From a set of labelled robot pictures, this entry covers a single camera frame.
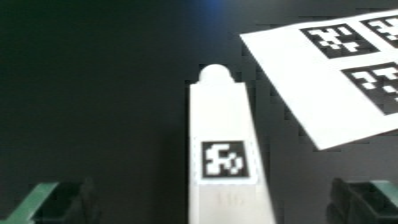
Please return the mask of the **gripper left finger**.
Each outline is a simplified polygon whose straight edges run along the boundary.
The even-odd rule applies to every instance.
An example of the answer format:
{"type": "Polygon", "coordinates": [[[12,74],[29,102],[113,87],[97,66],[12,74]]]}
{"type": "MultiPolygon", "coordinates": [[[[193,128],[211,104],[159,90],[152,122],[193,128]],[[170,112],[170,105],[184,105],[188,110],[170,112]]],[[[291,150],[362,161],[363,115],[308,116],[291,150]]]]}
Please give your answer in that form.
{"type": "Polygon", "coordinates": [[[38,183],[1,224],[35,224],[33,215],[58,186],[56,182],[38,183]]]}

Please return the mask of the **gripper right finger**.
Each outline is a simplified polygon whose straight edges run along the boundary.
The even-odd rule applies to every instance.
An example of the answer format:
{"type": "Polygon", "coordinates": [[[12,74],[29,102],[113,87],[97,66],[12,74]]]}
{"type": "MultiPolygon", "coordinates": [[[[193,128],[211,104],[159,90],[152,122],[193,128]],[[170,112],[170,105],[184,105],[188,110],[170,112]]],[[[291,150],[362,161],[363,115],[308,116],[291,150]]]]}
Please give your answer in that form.
{"type": "Polygon", "coordinates": [[[371,181],[369,199],[378,214],[398,214],[398,186],[387,180],[371,181]]]}

